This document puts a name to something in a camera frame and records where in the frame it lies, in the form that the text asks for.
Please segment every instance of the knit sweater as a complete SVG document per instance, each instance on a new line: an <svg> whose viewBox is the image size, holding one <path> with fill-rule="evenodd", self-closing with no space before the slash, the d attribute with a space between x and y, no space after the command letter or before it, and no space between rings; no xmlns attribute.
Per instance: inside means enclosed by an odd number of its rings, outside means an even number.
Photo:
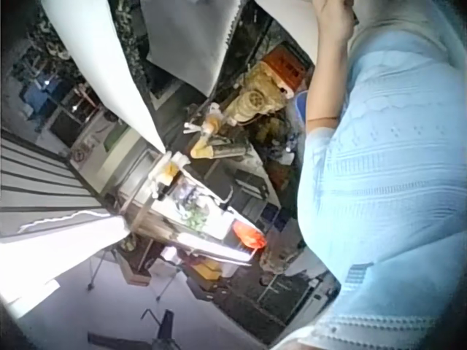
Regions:
<svg viewBox="0 0 467 350"><path fill-rule="evenodd" d="M355 53L337 130L307 136L298 194L304 239L341 283L466 226L464 76L420 36L374 38Z"/></svg>

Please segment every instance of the white panel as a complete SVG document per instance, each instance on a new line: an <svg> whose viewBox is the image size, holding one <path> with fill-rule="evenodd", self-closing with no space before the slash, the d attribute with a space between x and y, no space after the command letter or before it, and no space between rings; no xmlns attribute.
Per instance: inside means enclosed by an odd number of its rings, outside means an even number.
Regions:
<svg viewBox="0 0 467 350"><path fill-rule="evenodd" d="M42 5L74 62L102 102L165 152L131 78L107 0L42 0Z"/></svg>
<svg viewBox="0 0 467 350"><path fill-rule="evenodd" d="M22 152L22 153L26 153L28 155L32 155L33 157L36 157L36 158L40 158L40 159L43 159L49 163L53 163L53 164L56 164L57 166L61 166L62 168L65 168L66 169L66 166L55 160L55 159L50 159L49 157L45 157L44 155L40 155L39 153L36 153L36 152L33 152L33 151L30 151L29 149L27 148L24 148L18 144L14 144L10 141L7 141L6 139L1 139L1 145L2 147L3 146L7 146L9 148L13 148L13 149L17 149L18 151Z"/></svg>
<svg viewBox="0 0 467 350"><path fill-rule="evenodd" d="M25 190L34 190L50 193L69 193L73 195L90 195L85 188L65 187L56 184L45 184L43 182L35 182L32 180L21 179L20 177L2 174L1 185L23 188Z"/></svg>
<svg viewBox="0 0 467 350"><path fill-rule="evenodd" d="M51 195L32 195L30 193L2 190L0 208L7 208L10 206L89 207L101 206L101 204L92 197L55 197Z"/></svg>
<svg viewBox="0 0 467 350"><path fill-rule="evenodd" d="M28 164L29 166L35 166L37 168L41 168L41 169L44 169L44 170L47 170L47 171L53 171L54 173L57 173L57 174L62 174L62 175L65 175L65 176L73 176L73 173L68 169L64 169L64 168L61 168L61 167L59 168L57 166L52 166L52 165L46 164L46 163L44 163L44 162L42 162L40 160L33 159L33 158L28 157L26 155L20 155L19 153L10 151L10 150L5 149L5 148L1 149L1 156L17 160L18 162Z"/></svg>
<svg viewBox="0 0 467 350"><path fill-rule="evenodd" d="M21 164L13 163L5 159L1 160L1 169L2 171L9 171L11 173L35 177L37 179L54 181L58 182L59 184L73 184L74 186L82 186L81 183L76 179L45 173L44 171L31 169L28 166L22 166Z"/></svg>

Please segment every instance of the white cloth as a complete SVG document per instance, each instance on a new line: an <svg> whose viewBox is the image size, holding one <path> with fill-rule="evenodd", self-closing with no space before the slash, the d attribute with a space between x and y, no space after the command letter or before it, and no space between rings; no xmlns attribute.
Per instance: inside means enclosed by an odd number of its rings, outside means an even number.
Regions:
<svg viewBox="0 0 467 350"><path fill-rule="evenodd" d="M219 77L240 0L142 0L149 62L209 96Z"/></svg>
<svg viewBox="0 0 467 350"><path fill-rule="evenodd" d="M56 276L128 234L122 217L109 217L45 231L33 238L19 236L18 241L0 243L2 301L10 304L23 297L29 298L34 290L42 292Z"/></svg>
<svg viewBox="0 0 467 350"><path fill-rule="evenodd" d="M165 153L136 87L107 0L42 0L45 13L102 103Z"/></svg>

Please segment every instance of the yellow machine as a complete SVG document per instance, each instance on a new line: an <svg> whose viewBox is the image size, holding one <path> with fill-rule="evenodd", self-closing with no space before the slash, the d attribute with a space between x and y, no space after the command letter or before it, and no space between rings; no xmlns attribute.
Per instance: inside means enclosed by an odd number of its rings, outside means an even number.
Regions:
<svg viewBox="0 0 467 350"><path fill-rule="evenodd" d="M185 124L191 131L200 131L201 137L193 146L192 158L224 158L245 155L248 144L225 142L216 144L212 136L219 132L224 123L244 124L257 115L276 112L285 107L287 100L295 95L306 75L304 64L292 53L287 43L274 48L237 82L239 95L220 111L213 104L201 127Z"/></svg>

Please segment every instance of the blue object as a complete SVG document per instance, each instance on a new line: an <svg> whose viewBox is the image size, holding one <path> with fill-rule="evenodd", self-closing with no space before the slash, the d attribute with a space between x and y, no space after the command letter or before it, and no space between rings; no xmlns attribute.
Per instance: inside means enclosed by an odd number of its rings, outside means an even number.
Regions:
<svg viewBox="0 0 467 350"><path fill-rule="evenodd" d="M306 123L306 97L307 96L308 96L308 91L302 91L295 97L293 101L296 114L300 118L300 121L302 122L303 125L305 125Z"/></svg>
<svg viewBox="0 0 467 350"><path fill-rule="evenodd" d="M342 284L307 341L414 349L465 273L465 74L405 31L374 35L351 62L339 127L306 137L298 222Z"/></svg>
<svg viewBox="0 0 467 350"><path fill-rule="evenodd" d="M43 73L37 77L37 81L41 86L45 87L44 90L39 89L37 85L32 82L29 85L28 90L24 93L24 101L32 107L35 113L39 112L47 102L47 92L53 93L60 82L59 79L55 78L50 80L49 84L46 85L45 82L47 81L47 77Z"/></svg>

